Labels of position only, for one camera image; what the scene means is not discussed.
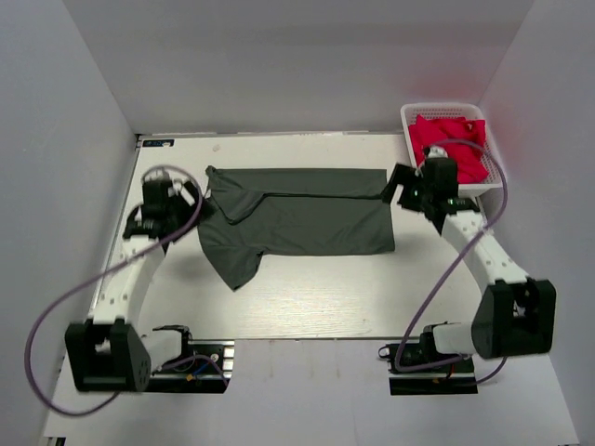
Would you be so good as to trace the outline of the dark grey t shirt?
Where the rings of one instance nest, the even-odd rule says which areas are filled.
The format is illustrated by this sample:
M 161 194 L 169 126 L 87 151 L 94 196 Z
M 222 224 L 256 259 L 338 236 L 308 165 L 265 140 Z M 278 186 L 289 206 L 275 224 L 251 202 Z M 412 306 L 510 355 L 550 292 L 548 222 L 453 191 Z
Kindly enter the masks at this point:
M 395 248 L 382 169 L 210 165 L 205 173 L 199 241 L 232 290 L 256 276 L 266 255 L 372 256 Z

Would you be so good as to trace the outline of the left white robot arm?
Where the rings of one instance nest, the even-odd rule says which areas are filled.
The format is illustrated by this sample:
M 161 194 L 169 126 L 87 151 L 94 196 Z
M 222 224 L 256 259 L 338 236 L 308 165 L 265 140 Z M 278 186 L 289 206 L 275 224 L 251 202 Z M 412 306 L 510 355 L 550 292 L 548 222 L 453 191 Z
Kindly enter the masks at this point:
M 126 218 L 123 266 L 112 273 L 86 320 L 65 333 L 80 392 L 143 392 L 167 364 L 185 371 L 196 360 L 189 328 L 163 325 L 140 334 L 136 325 L 169 246 L 198 226 L 203 196 L 194 181 L 168 176 L 145 179 L 141 188 L 142 202 Z

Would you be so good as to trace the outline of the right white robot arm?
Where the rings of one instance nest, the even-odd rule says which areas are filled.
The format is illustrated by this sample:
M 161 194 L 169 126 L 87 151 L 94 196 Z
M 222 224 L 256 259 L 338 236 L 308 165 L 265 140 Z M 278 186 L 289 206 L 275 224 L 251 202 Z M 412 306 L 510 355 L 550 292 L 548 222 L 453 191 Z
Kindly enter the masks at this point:
M 396 164 L 381 193 L 383 203 L 396 199 L 401 208 L 422 214 L 457 251 L 482 297 L 472 321 L 443 322 L 424 328 L 417 351 L 397 349 L 400 372 L 429 368 L 479 355 L 485 360 L 545 354 L 551 350 L 556 290 L 516 264 L 491 233 L 477 204 L 458 193 L 456 164 L 450 159 L 426 161 L 415 169 Z

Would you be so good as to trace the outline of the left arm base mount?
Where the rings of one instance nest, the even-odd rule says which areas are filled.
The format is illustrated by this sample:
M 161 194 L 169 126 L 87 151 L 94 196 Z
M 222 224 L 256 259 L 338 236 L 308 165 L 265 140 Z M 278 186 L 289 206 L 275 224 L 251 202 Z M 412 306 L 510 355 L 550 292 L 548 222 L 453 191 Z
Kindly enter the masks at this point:
M 190 340 L 177 358 L 152 372 L 148 393 L 222 395 L 231 382 L 235 344 Z

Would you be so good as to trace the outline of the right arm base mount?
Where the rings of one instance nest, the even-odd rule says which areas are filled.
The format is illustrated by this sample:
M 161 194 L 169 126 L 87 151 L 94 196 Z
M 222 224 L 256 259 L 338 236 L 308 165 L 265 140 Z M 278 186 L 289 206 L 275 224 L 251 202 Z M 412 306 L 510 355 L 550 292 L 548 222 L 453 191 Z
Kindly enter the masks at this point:
M 471 359 L 414 372 L 396 368 L 399 343 L 378 349 L 378 358 L 389 365 L 390 394 L 396 396 L 446 396 L 478 393 L 474 364 Z

